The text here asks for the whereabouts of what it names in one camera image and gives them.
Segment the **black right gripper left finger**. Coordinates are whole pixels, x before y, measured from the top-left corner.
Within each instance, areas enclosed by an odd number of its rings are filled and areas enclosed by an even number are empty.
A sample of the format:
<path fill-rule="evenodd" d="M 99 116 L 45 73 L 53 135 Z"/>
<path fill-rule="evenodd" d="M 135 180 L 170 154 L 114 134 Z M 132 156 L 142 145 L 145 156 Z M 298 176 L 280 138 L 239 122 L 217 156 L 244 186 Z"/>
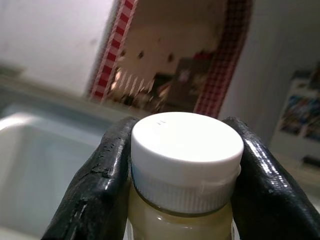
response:
<path fill-rule="evenodd" d="M 121 240 L 131 185 L 131 135 L 135 117 L 109 127 L 72 178 L 43 240 Z"/>

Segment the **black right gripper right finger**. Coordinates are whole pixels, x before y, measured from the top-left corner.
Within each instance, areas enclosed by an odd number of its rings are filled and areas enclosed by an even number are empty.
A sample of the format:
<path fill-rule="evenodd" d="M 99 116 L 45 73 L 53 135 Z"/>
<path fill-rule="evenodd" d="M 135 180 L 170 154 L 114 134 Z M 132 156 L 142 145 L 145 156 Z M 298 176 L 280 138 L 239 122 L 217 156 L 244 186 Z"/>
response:
<path fill-rule="evenodd" d="M 244 150 L 231 197 L 242 240 L 318 240 L 320 214 L 262 140 L 239 118 L 223 122 L 242 138 Z"/>

